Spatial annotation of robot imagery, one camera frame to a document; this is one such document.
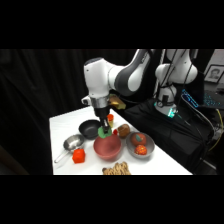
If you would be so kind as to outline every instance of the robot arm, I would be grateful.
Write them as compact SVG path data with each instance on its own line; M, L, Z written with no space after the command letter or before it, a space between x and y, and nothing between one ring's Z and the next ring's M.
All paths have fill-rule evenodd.
M174 104L177 90L173 83L189 84L195 80L198 71L191 62L190 49L168 49L167 57L173 63L160 65L156 70L160 90L155 107L160 113L173 118L177 112Z
M107 115L110 113L109 91L114 89L123 96L131 96L137 92L152 52L138 49L132 62L127 66L117 66L103 58L95 58L85 63L84 74L89 96L82 99L82 102L93 106L105 133L110 128L107 121Z

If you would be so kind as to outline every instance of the table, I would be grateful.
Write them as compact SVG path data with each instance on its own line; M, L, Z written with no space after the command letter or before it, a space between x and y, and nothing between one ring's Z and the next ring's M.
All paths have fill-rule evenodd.
M111 110L111 113L115 116L114 128L118 128L122 124L128 124L131 127L131 131L137 131L115 111ZM79 125L89 119L97 119L92 107L50 118L54 175L102 175L103 168L113 168L117 162L127 162L132 175L192 175L158 146L156 146L150 158L146 160L134 158L128 152L125 140L122 140L122 150L116 161L104 161L100 159L93 149L94 141L86 140L83 147L86 152L85 163L74 164L72 154L68 154L58 164L55 164L54 160L64 150L64 141L72 135L80 134L78 131Z

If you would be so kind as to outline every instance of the bowl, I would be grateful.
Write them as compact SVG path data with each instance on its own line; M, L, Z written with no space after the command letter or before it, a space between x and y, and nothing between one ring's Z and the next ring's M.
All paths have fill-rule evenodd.
M149 158L151 156L151 154L153 153L153 151L155 150L155 143L154 141L152 140L151 137L149 137L147 134L145 133L142 133L145 135L146 137L146 148L147 148L147 154L142 156L142 155L137 155L135 154L135 149L136 147L131 143L131 137L133 134L137 134L137 133L141 133L141 132L131 132L128 137L126 138L126 145L127 145L127 148L128 148L128 151L129 153L134 156L135 158L137 159L146 159L146 158Z
M98 129L101 124L97 120L88 120L79 126L79 132L88 140L94 140L98 136Z
M121 140L116 135L110 137L98 137L93 145L96 154L103 160L112 160L117 157L121 151Z

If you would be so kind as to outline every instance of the orange object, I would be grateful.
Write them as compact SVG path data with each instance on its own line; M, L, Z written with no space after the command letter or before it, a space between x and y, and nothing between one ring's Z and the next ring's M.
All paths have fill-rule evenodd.
M108 118L108 121L113 121L114 120L114 115L113 114L109 114L107 116L107 118Z
M145 156L147 155L147 148L144 145L138 145L135 149L135 154Z
M85 157L86 157L86 154L85 154L84 149L77 149L77 150L74 151L72 159L73 159L75 164L84 163L85 162Z
M114 115L113 114L109 114L107 116L107 119L108 119L110 127L113 128L113 126L114 126Z
M142 133L135 133L131 137L131 143L137 147L138 145L146 145L146 137Z

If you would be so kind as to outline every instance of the cable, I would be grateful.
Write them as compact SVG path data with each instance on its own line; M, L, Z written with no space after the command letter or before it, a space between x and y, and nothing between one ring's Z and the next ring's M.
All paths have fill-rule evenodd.
M214 126L212 125L212 123L209 121L209 119L207 118L207 117L205 117L205 115L204 114L202 114L200 111L198 111L197 109L195 109L189 102L187 102L184 98L183 98L183 95L181 95L181 98L182 98L182 100L185 102L185 103L187 103L187 105L188 106L190 106L193 110L195 110L197 113L199 113L210 125L211 125L211 127L212 127L212 130L213 130L213 134L215 134L215 128L214 128Z
M173 65L173 60L174 60L174 58L175 58L175 56L176 56L176 54L177 54L177 50L178 50L178 49L176 49L176 51L175 51L175 53L174 53L174 55L173 55L173 58L172 58L170 67L169 67L169 69L168 69L168 71L167 71L167 73L166 73L166 76L165 76L165 78L164 78L164 80L163 80L163 82L162 82L162 84L161 84L160 86L163 86L163 84L164 84L164 82L165 82L165 80L166 80L166 78L167 78L167 75L169 74L170 68L171 68L172 65Z
M187 82L187 78L188 78L188 76L189 76L189 74L190 74L190 71L191 71L191 67L192 67L192 66L193 66L193 63L191 64L190 69L188 70L188 73L187 73L187 75L186 75L186 78L185 78L185 81L184 81L184 85L183 85L183 89L185 88L185 85L186 85L186 82ZM181 102L181 98L180 98L180 100L179 100L179 102L178 102L176 113L178 113L178 108L179 108L179 106L180 106L180 102ZM173 126L174 126L174 122L172 123L172 128L171 128L171 131L170 131L168 140L171 140L171 135L172 135L172 132L173 132Z
M169 88L170 88L170 90L171 90L171 92L172 92L172 94L173 94L173 98L175 98L172 88L171 88L170 86L169 86ZM192 121L191 124L189 124L185 119L184 119L184 121L185 121L186 124L188 124L188 125L190 125L190 126L191 126L191 125L194 126L194 128L197 130L198 134L200 135L200 138L201 138L201 140L202 140L203 145L206 147L204 138L203 138L201 132L199 131L199 129L193 124L193 121Z
M222 133L221 133L220 138L219 138L218 141L216 142L216 144L215 144L211 149L208 150L209 152L211 152L211 151L218 145L218 143L219 143L219 141L221 140L222 135L223 135L223 121L222 121L222 116L221 116L220 111L219 111L218 109L217 109L216 111L218 112L218 114L219 114L219 118L220 118L220 121L221 121Z

